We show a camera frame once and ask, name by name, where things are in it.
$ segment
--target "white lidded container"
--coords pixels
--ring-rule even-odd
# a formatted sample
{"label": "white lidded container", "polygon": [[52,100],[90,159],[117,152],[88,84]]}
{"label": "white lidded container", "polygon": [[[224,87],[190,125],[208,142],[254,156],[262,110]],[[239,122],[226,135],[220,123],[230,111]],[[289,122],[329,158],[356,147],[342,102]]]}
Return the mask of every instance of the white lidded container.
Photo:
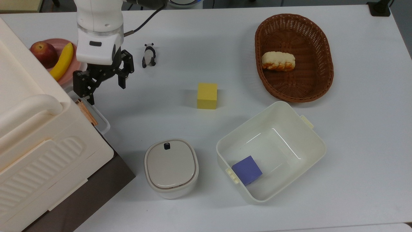
{"label": "white lidded container", "polygon": [[[219,166],[247,202],[266,202],[325,155],[326,145],[312,128],[288,103],[275,102],[217,143]],[[231,167],[248,156],[262,175],[245,186]]]}
{"label": "white lidded container", "polygon": [[183,139],[158,142],[146,152],[145,173],[150,187],[163,198],[181,197],[195,187],[199,175],[196,153]]}
{"label": "white lidded container", "polygon": [[113,150],[2,19],[0,31],[0,231],[19,232]]}

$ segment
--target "cable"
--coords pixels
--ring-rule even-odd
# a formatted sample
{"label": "cable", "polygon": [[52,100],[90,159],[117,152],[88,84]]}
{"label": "cable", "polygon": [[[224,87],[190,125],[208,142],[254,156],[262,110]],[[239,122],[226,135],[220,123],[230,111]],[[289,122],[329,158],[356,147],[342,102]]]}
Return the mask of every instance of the cable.
{"label": "cable", "polygon": [[129,35],[131,35],[131,34],[134,34],[134,33],[137,32],[138,30],[140,30],[144,25],[146,25],[146,23],[147,23],[148,21],[150,21],[150,20],[153,18],[154,15],[156,15],[159,11],[163,10],[165,7],[166,7],[166,4],[163,4],[163,6],[162,6],[161,8],[159,8],[159,9],[157,9],[152,15],[150,15],[150,16],[146,19],[146,21],[144,21],[144,22],[142,23],[142,25],[140,25],[138,28],[136,28],[136,29],[134,29],[134,30],[132,30],[132,31],[126,32],[126,33],[123,35],[123,37],[126,37],[126,36],[129,36]]}

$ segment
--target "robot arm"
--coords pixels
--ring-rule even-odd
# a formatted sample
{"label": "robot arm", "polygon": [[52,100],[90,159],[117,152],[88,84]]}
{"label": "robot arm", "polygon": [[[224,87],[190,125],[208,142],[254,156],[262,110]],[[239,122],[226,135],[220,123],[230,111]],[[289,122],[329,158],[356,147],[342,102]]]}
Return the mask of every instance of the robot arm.
{"label": "robot arm", "polygon": [[[87,98],[87,101],[93,105],[93,93],[103,81],[118,75],[119,86],[124,89],[126,79],[134,72],[132,55],[120,48],[124,39],[123,1],[74,1],[77,6],[78,32],[76,58],[80,62],[87,63],[87,70],[73,73],[73,90],[79,97]],[[158,12],[161,7],[166,6],[168,0],[128,2],[155,8]]]}
{"label": "robot arm", "polygon": [[[167,0],[129,1],[158,9]],[[76,57],[88,64],[111,65],[123,43],[123,0],[75,0],[78,42]]]}

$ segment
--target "bread roll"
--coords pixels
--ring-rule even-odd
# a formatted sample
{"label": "bread roll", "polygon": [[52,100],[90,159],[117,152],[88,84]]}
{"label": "bread roll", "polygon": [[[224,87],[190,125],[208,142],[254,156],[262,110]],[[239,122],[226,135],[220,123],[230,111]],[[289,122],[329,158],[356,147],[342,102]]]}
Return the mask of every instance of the bread roll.
{"label": "bread roll", "polygon": [[262,56],[262,68],[289,72],[295,68],[295,57],[284,52],[266,52]]}

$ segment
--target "yellow cube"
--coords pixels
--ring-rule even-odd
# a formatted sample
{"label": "yellow cube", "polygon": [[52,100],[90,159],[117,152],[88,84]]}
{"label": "yellow cube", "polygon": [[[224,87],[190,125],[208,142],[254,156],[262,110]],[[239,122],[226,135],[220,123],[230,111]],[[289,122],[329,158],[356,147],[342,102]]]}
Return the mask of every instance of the yellow cube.
{"label": "yellow cube", "polygon": [[213,83],[199,83],[197,88],[197,108],[216,109],[218,100],[218,85]]}

